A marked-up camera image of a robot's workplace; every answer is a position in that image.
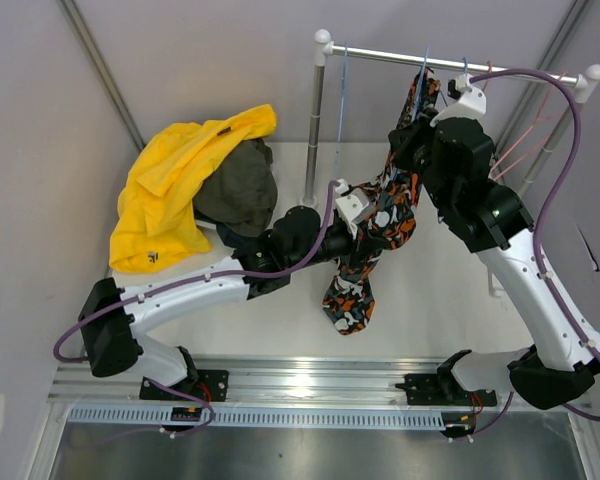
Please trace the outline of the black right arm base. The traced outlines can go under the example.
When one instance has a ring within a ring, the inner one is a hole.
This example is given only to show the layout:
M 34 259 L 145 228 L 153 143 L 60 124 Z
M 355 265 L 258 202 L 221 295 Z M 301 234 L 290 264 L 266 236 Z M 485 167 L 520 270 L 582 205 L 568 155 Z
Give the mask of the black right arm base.
M 406 374 L 394 387 L 405 393 L 410 406 L 495 407 L 497 395 L 486 390 L 468 391 L 452 377 L 431 373 Z

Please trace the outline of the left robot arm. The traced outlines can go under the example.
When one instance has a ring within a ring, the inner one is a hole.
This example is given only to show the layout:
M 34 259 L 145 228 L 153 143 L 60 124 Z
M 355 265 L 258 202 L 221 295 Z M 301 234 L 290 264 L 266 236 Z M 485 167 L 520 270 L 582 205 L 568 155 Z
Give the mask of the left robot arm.
M 92 375 L 135 372 L 161 383 L 174 399 L 189 398 L 197 387 L 190 354 L 150 332 L 196 311 L 270 294 L 289 285 L 295 272 L 349 253 L 354 219 L 348 207 L 325 216 L 294 207 L 252 244 L 190 275 L 127 287 L 113 278 L 98 281 L 79 316 Z

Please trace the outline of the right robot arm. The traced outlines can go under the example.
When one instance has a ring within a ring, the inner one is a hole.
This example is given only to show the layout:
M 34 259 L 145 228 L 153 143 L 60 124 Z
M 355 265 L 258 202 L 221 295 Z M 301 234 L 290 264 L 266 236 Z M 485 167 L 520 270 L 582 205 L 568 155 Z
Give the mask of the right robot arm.
M 600 374 L 600 335 L 568 299 L 533 244 L 537 226 L 517 194 L 488 177 L 493 141 L 480 123 L 417 120 L 389 134 L 395 166 L 418 175 L 443 223 L 504 288 L 533 343 L 518 351 L 463 350 L 439 367 L 438 395 L 515 392 L 540 410 L 586 393 Z

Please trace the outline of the yellow shorts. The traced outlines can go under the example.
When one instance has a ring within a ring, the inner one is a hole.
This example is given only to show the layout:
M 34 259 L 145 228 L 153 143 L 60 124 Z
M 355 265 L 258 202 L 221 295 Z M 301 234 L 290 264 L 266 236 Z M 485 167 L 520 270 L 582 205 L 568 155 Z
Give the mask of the yellow shorts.
M 109 266 L 150 274 L 211 250 L 195 222 L 192 200 L 241 142 L 275 132 L 269 104 L 223 120 L 174 123 L 156 134 L 130 168 L 117 201 Z

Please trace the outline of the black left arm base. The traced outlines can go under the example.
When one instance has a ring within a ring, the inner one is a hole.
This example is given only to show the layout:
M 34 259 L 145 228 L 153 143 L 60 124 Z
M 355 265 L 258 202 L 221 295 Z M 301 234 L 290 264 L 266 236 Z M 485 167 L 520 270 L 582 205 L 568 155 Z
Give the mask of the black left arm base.
M 198 371 L 197 381 L 184 379 L 171 386 L 176 394 L 156 387 L 144 378 L 139 398 L 141 400 L 177 401 L 185 400 L 183 394 L 205 400 L 206 402 L 224 402 L 227 398 L 230 374 L 227 370 L 203 369 Z

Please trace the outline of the olive green shorts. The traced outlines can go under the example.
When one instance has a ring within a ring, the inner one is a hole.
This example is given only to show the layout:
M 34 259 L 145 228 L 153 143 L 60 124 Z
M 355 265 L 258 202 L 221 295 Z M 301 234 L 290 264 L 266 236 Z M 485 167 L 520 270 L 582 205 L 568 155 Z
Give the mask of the olive green shorts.
M 260 235 L 278 200 L 272 164 L 272 150 L 262 139 L 240 142 L 203 181 L 194 210 L 238 235 Z

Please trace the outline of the dark navy shorts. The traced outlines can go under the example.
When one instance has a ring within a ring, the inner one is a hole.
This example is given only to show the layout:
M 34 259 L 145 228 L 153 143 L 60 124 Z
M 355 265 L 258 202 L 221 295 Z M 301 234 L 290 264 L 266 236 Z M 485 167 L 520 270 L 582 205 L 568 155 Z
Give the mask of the dark navy shorts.
M 256 237 L 247 237 L 231 230 L 226 224 L 218 223 L 216 232 L 222 244 L 232 250 L 233 256 L 251 252 L 257 246 Z

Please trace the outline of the camouflage patterned shorts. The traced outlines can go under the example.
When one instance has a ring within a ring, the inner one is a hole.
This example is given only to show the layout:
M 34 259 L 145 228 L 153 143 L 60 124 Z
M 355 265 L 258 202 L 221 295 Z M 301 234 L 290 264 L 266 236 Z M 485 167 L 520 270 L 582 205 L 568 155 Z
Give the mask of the camouflage patterned shorts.
M 374 180 L 356 186 L 370 201 L 371 210 L 356 234 L 356 251 L 338 259 L 322 300 L 324 314 L 341 335 L 368 326 L 375 307 L 371 273 L 383 252 L 401 248 L 416 229 L 421 179 L 398 165 L 397 150 L 389 148 L 384 168 Z

